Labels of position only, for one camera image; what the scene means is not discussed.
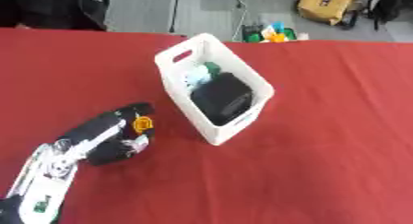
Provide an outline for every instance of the green object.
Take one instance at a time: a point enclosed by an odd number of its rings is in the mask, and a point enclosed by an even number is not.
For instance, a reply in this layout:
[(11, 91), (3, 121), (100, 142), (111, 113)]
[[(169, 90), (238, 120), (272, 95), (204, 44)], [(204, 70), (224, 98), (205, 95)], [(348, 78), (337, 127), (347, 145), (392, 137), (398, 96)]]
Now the green object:
[(290, 40), (295, 41), (297, 40), (297, 36), (295, 35), (294, 29), (284, 29), (284, 35)]
[(215, 63), (205, 62), (204, 65), (208, 69), (208, 72), (211, 75), (211, 78), (215, 78), (221, 73), (221, 67)]
[(49, 205), (50, 198), (51, 198), (50, 196), (46, 195), (44, 201), (37, 202), (36, 206), (34, 207), (34, 211), (37, 212), (37, 213), (46, 212), (46, 208)]
[(251, 34), (250, 36), (248, 36), (246, 41), (249, 42), (249, 43), (256, 43), (256, 42), (260, 42), (261, 39), (262, 38), (261, 38), (260, 34), (254, 33), (254, 34)]

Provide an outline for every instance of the basket handle hole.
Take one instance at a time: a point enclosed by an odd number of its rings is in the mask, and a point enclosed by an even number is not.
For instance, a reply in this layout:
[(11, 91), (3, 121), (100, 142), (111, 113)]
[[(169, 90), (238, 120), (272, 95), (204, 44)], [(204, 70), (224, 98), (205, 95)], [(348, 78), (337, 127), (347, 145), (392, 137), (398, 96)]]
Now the basket handle hole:
[(182, 59), (190, 56), (191, 54), (192, 54), (191, 50), (185, 51), (185, 52), (179, 54), (178, 56), (175, 56), (172, 61), (173, 61), (174, 64), (176, 64), (176, 63), (180, 62)]

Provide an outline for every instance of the yellow bag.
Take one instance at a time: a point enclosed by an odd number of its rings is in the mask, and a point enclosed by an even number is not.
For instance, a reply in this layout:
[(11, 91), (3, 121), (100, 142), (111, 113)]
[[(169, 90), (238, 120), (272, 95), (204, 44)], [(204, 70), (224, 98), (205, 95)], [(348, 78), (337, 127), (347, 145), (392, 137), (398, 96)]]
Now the yellow bag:
[(301, 16), (336, 25), (353, 0), (300, 0), (298, 9)]

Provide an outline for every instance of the orange gear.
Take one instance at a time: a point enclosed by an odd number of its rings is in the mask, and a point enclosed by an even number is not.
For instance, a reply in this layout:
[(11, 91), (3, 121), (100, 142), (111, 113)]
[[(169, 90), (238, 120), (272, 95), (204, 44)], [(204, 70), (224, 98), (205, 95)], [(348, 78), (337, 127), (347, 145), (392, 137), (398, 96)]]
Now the orange gear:
[(136, 117), (132, 126), (134, 127), (135, 131), (141, 135), (144, 131), (153, 128), (152, 119), (149, 117)]

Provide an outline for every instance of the cable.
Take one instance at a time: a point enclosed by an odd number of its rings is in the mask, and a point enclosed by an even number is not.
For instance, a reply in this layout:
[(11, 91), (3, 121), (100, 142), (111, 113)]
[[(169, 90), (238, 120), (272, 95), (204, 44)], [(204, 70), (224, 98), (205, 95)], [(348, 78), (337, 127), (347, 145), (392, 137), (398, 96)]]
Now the cable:
[(240, 19), (240, 23), (238, 24), (237, 29), (235, 30), (235, 32), (234, 32), (234, 34), (233, 34), (233, 36), (232, 36), (232, 41), (235, 41), (235, 39), (237, 38), (238, 34), (240, 33), (240, 30), (241, 30), (241, 27), (242, 27), (242, 23), (244, 22), (247, 14), (248, 14), (248, 6), (247, 6), (247, 4), (245, 4), (245, 2), (243, 2), (242, 0), (239, 0), (239, 1), (240, 1), (241, 5), (243, 6), (244, 11), (243, 11), (242, 17), (241, 17), (241, 19)]

